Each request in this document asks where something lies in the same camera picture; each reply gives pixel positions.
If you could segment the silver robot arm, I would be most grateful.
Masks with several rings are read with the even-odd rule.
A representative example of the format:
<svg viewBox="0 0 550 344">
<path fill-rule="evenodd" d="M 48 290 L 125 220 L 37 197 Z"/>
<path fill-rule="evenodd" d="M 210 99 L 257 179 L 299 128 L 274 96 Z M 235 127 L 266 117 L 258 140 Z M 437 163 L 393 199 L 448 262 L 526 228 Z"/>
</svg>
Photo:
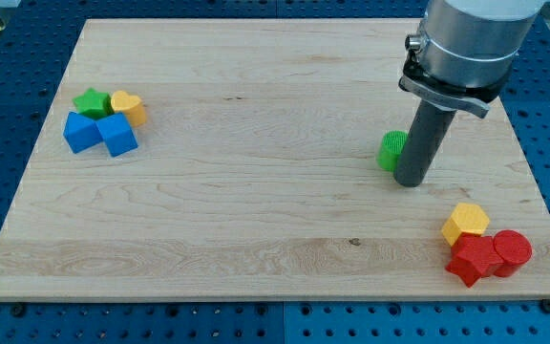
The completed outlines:
<svg viewBox="0 0 550 344">
<path fill-rule="evenodd" d="M 512 71 L 541 0 L 431 0 L 405 39 L 399 86 L 421 98 L 417 113 L 484 118 Z"/>
</svg>

